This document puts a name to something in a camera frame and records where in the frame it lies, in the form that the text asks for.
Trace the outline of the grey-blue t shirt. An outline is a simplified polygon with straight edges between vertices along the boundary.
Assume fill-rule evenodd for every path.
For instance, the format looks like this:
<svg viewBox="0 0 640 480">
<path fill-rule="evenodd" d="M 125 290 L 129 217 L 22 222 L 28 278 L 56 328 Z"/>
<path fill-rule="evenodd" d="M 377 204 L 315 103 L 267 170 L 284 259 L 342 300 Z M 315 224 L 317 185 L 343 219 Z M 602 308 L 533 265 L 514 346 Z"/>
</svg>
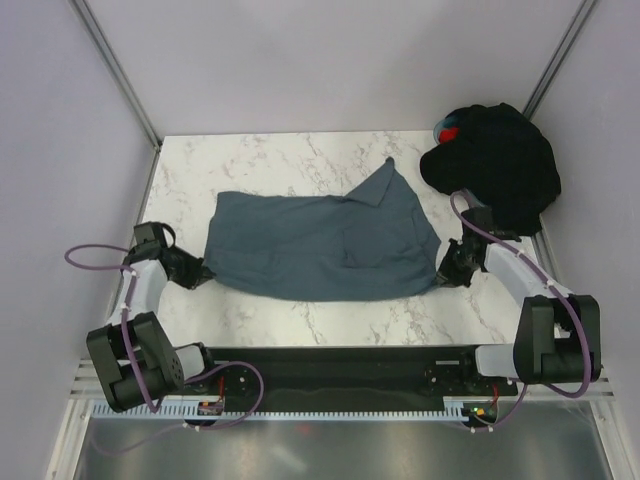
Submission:
<svg viewBox="0 0 640 480">
<path fill-rule="evenodd" d="M 343 196 L 226 191 L 204 264 L 221 284 L 305 302 L 380 301 L 436 283 L 441 241 L 393 158 Z"/>
</svg>

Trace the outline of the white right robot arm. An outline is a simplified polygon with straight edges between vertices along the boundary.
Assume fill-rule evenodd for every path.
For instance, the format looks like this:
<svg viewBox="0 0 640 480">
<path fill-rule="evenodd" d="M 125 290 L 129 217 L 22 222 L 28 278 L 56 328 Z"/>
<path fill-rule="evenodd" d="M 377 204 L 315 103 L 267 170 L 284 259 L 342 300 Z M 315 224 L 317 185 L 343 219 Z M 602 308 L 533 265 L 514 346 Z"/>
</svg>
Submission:
<svg viewBox="0 0 640 480">
<path fill-rule="evenodd" d="M 520 246 L 512 232 L 494 227 L 491 209 L 456 214 L 462 238 L 449 241 L 436 275 L 439 287 L 468 287 L 478 271 L 497 278 L 520 307 L 513 342 L 481 345 L 458 368 L 458 381 L 477 394 L 494 377 L 544 385 L 569 397 L 583 395 L 601 373 L 600 307 L 557 283 Z"/>
</svg>

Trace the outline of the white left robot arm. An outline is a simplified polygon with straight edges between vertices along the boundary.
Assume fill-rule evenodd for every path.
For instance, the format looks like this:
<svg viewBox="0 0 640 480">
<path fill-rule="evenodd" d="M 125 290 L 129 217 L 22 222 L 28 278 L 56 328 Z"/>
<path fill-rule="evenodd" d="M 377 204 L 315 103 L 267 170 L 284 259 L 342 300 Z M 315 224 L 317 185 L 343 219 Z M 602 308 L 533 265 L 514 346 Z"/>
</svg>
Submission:
<svg viewBox="0 0 640 480">
<path fill-rule="evenodd" d="M 157 412 L 162 399 L 185 383 L 208 393 L 220 378 L 218 367 L 205 360 L 202 344 L 173 346 L 157 317 L 168 284 L 194 290 L 214 274 L 203 259 L 175 245 L 167 224 L 139 224 L 134 238 L 120 267 L 122 290 L 108 324 L 86 338 L 105 399 L 117 413 L 141 405 Z"/>
</svg>

